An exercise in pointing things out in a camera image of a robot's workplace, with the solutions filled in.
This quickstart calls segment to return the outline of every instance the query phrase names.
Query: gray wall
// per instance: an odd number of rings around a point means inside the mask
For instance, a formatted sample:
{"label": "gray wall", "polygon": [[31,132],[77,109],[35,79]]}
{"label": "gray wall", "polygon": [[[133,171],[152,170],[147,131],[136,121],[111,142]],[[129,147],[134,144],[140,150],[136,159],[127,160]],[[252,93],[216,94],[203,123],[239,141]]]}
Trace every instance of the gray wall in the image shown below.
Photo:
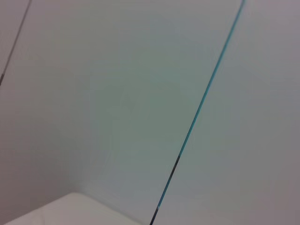
{"label": "gray wall", "polygon": [[[34,0],[0,88],[0,223],[79,191],[148,224],[239,4]],[[156,224],[298,209],[299,17],[269,5],[247,1]]]}

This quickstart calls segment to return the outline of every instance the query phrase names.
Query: white wall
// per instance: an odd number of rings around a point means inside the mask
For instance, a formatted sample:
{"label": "white wall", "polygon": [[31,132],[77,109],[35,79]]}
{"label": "white wall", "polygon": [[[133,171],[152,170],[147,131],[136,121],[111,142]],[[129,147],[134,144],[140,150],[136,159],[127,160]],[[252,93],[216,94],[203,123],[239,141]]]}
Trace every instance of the white wall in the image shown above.
{"label": "white wall", "polygon": [[[148,224],[239,4],[34,0],[0,88],[0,224],[74,190]],[[297,207],[299,17],[270,4],[248,1],[156,224]]]}

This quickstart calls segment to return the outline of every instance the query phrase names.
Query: thin dark line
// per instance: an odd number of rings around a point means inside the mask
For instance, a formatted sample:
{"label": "thin dark line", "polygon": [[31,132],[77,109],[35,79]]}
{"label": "thin dark line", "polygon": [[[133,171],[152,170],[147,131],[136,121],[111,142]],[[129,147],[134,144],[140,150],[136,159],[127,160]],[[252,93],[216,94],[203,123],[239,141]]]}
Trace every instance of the thin dark line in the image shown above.
{"label": "thin dark line", "polygon": [[210,81],[209,81],[208,84],[207,84],[205,93],[203,94],[203,97],[202,97],[202,99],[201,99],[201,102],[200,102],[200,104],[199,104],[199,107],[198,107],[198,109],[197,109],[197,111],[196,111],[196,114],[195,114],[195,116],[194,116],[193,122],[192,122],[192,124],[191,124],[191,126],[190,126],[190,128],[189,128],[189,130],[188,130],[187,136],[186,136],[186,138],[185,138],[185,140],[184,140],[184,142],[183,142],[183,145],[182,145],[181,150],[180,150],[180,152],[179,152],[179,155],[178,155],[178,157],[177,157],[177,159],[176,159],[176,162],[175,162],[175,164],[174,164],[174,167],[173,167],[173,169],[172,169],[172,172],[171,172],[171,174],[170,174],[170,176],[169,176],[169,179],[168,179],[168,181],[167,181],[167,184],[166,184],[166,186],[165,186],[165,188],[164,188],[164,191],[163,191],[163,193],[162,193],[162,195],[161,195],[161,197],[160,197],[160,200],[159,200],[159,202],[158,202],[158,205],[157,205],[157,207],[156,207],[156,210],[155,210],[155,212],[154,212],[154,215],[153,215],[153,217],[152,217],[152,220],[151,220],[151,222],[150,222],[150,225],[153,225],[153,222],[154,222],[154,220],[155,220],[155,217],[156,217],[156,215],[157,215],[157,212],[158,212],[158,210],[159,210],[159,207],[160,207],[160,205],[161,205],[161,202],[162,202],[163,199],[164,199],[165,193],[166,193],[166,191],[167,191],[167,189],[168,189],[168,186],[169,186],[169,184],[170,184],[170,181],[171,181],[171,179],[172,179],[172,176],[173,176],[173,174],[174,174],[174,171],[175,171],[175,169],[176,169],[176,166],[177,166],[177,164],[178,164],[178,162],[179,162],[179,159],[180,159],[180,157],[181,157],[181,155],[182,155],[182,153],[183,153],[183,150],[184,150],[184,148],[185,148],[185,146],[186,146],[186,144],[187,144],[187,142],[188,142],[188,138],[189,138],[189,136],[190,136],[190,134],[191,134],[191,132],[192,132],[192,129],[193,129],[194,125],[195,125],[195,122],[196,122],[196,120],[197,120],[197,117],[198,117],[198,115],[199,115],[199,112],[200,112],[200,110],[201,110],[201,108],[202,108],[202,105],[203,105],[203,103],[204,103],[204,100],[205,100],[205,98],[206,98],[206,96],[207,96],[207,93],[208,93],[208,91],[209,91],[209,89],[210,89],[211,83],[212,83],[212,81],[213,81],[213,79],[214,79],[214,77],[215,77],[215,75],[216,75],[216,73],[217,73],[217,70],[218,70],[218,68],[219,68],[219,65],[220,65],[220,63],[221,63],[221,61],[222,61],[223,55],[224,55],[224,53],[225,53],[225,51],[226,51],[226,48],[227,48],[228,43],[229,43],[229,40],[231,39],[231,36],[232,36],[232,34],[233,34],[235,25],[236,25],[236,23],[237,23],[237,21],[238,21],[238,19],[239,19],[239,16],[240,16],[241,10],[242,10],[242,8],[243,8],[243,6],[244,6],[244,4],[245,4],[245,1],[246,1],[246,0],[242,0],[242,2],[241,2],[241,4],[240,4],[240,8],[239,8],[239,10],[238,10],[238,12],[237,12],[237,14],[236,14],[236,16],[235,16],[235,19],[234,19],[233,24],[232,24],[232,26],[231,26],[231,29],[230,29],[230,31],[229,31],[228,37],[227,37],[227,39],[226,39],[226,41],[225,41],[225,43],[224,43],[223,49],[222,49],[222,51],[221,51],[221,53],[220,53],[220,56],[219,56],[219,58],[218,58],[218,60],[217,60],[217,64],[216,64],[216,66],[215,66],[215,68],[214,68],[214,71],[212,72],[212,75],[211,75],[211,77],[210,77]]}
{"label": "thin dark line", "polygon": [[1,74],[1,78],[0,78],[0,86],[1,86],[1,84],[2,84],[2,81],[3,81],[4,75],[5,75],[5,73],[6,73],[6,70],[7,70],[7,68],[8,68],[10,59],[11,59],[11,57],[12,57],[12,55],[13,55],[14,50],[15,50],[15,45],[17,44],[17,41],[18,41],[18,39],[19,39],[19,36],[20,36],[21,30],[22,30],[22,27],[23,27],[25,18],[26,18],[26,16],[27,16],[28,10],[29,10],[29,8],[30,8],[31,2],[32,2],[32,0],[29,0],[29,1],[28,1],[28,4],[27,4],[26,10],[25,10],[25,12],[24,12],[22,21],[21,21],[21,23],[20,23],[20,26],[19,26],[17,35],[16,35],[16,37],[15,37],[13,46],[12,46],[12,48],[11,48],[11,50],[10,50],[9,55],[8,55],[8,58],[7,58],[5,67],[4,67],[3,72],[2,72],[2,74]]}

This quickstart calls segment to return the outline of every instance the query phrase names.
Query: white surface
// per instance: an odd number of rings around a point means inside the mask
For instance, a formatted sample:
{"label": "white surface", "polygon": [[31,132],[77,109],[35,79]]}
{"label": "white surface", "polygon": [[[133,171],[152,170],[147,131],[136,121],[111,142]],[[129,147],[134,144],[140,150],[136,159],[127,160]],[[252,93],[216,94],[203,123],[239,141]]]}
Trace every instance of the white surface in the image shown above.
{"label": "white surface", "polygon": [[34,0],[0,89],[0,211],[76,190],[148,224],[239,4]]}
{"label": "white surface", "polygon": [[28,0],[0,0],[0,74],[17,35]]}
{"label": "white surface", "polygon": [[138,225],[84,195],[72,193],[6,225]]}
{"label": "white surface", "polygon": [[299,8],[247,1],[155,225],[300,224]]}

